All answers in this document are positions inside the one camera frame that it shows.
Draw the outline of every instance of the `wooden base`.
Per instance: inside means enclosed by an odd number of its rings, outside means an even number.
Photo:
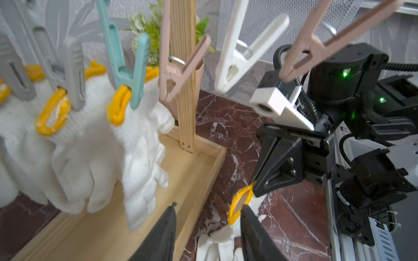
[[[128,260],[141,245],[163,211],[177,203],[176,244],[173,260],[180,259],[203,205],[224,162],[227,149],[196,136],[196,151],[180,148],[178,128],[162,135],[166,147],[162,168],[168,188],[157,186],[157,206],[144,225],[127,230],[121,183],[101,211],[80,215],[60,213],[13,259],[21,260]]]

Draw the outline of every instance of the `gray wallpaper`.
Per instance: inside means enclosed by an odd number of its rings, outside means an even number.
[[[0,0],[0,26],[9,35],[18,54],[24,61],[26,63],[36,62],[10,1]],[[111,0],[108,8],[109,16],[116,22],[119,29],[127,28],[126,13],[137,10],[149,13],[149,2],[156,2],[156,0]],[[32,17],[38,23],[46,26],[56,43],[58,51],[65,36],[78,36],[83,45],[86,65],[90,60],[96,59],[99,63],[108,67],[105,42],[94,0],[30,0],[30,3],[32,5]],[[200,18],[210,17],[211,19],[207,33],[212,38],[212,47],[214,48],[217,42],[219,6],[220,0],[197,0],[197,15]],[[364,12],[365,9],[360,9],[356,17]],[[122,31],[120,37],[126,65],[128,68],[132,68],[135,61],[135,56],[131,50],[132,36],[130,32]],[[393,62],[418,63],[418,17],[396,13],[356,40],[356,42],[361,41],[368,42],[387,52]],[[208,53],[204,59],[206,65],[201,89],[211,93],[215,93],[214,72],[219,55],[220,52]],[[239,83],[223,97],[249,105],[249,100],[260,79],[266,71],[272,69],[273,66],[270,64],[256,63]],[[381,77],[389,77],[394,74],[396,73],[384,71]],[[413,82],[418,84],[418,75],[413,78]]]

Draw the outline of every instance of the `wooden drying rack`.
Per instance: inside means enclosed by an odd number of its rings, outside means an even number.
[[[196,47],[196,0],[171,0],[170,46],[172,55],[184,61]],[[168,188],[157,186],[157,206],[140,228],[127,230],[122,185],[118,182],[103,210],[58,214],[12,261],[128,260],[173,201],[177,203],[173,260],[178,261],[227,152],[225,147],[195,134],[195,79],[194,71],[176,97],[178,128],[160,135],[166,147],[161,166],[170,180]]]

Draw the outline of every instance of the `green plant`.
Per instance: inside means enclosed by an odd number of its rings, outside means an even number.
[[[163,18],[163,0],[159,0],[157,4],[150,3],[150,9],[152,14],[144,15],[140,12],[127,14],[126,19],[129,22],[129,28],[126,30],[132,31],[132,50],[136,54],[138,48],[138,37],[143,32],[150,35],[150,54],[148,56],[149,66],[158,66],[160,59],[160,28],[161,20]],[[198,44],[205,34],[207,26],[209,24],[209,17],[200,20],[196,16],[196,44]],[[209,47],[211,53],[216,51]]]

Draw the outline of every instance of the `yellow trim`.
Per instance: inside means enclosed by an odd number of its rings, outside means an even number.
[[[158,77],[160,69],[147,67],[145,82]],[[125,121],[126,106],[132,98],[132,91],[126,85],[122,85],[113,96],[112,103],[107,107],[107,119],[115,126],[120,126]]]
[[[113,96],[112,103],[107,107],[107,119],[115,126],[120,126],[125,120],[126,106],[132,98],[132,91],[122,85]]]
[[[97,63],[97,61],[92,60],[90,62],[90,67],[84,69],[84,79],[103,75],[106,73],[106,67]],[[46,124],[54,112],[55,108],[58,107],[58,116],[55,123],[48,127]],[[67,91],[63,88],[59,88],[52,97],[48,100],[45,105],[45,108],[39,115],[35,123],[36,131],[40,135],[51,135],[59,131],[67,121],[68,115],[71,111],[71,104],[68,100]]]
[[[145,82],[151,81],[157,78],[159,74],[160,74],[160,68],[148,66],[147,73],[145,75]]]
[[[0,104],[2,104],[7,97],[12,93],[12,91],[3,84],[3,80],[0,79]]]
[[[234,196],[234,198],[232,199],[232,204],[231,204],[231,208],[229,209],[229,213],[228,213],[228,224],[233,225],[235,224],[235,222],[238,220],[238,218],[241,216],[241,210],[239,210],[238,212],[235,213],[235,208],[237,207],[237,203],[240,200],[240,198],[242,198],[242,196],[245,193],[248,193],[247,199],[245,200],[245,205],[248,205],[254,195],[252,188],[254,188],[254,182],[247,186],[244,187],[242,189],[240,189]]]
[[[31,81],[40,81],[45,78],[45,74],[43,73],[42,66],[40,64],[25,65],[25,70]]]
[[[87,81],[88,78],[103,75],[105,73],[106,67],[98,64],[96,60],[92,60],[90,62],[90,67],[84,69],[84,80]]]
[[[46,124],[57,106],[59,106],[57,119],[52,126],[48,127]],[[56,133],[64,126],[70,111],[71,104],[68,101],[67,91],[59,88],[46,103],[45,108],[36,120],[36,131],[45,136]]]

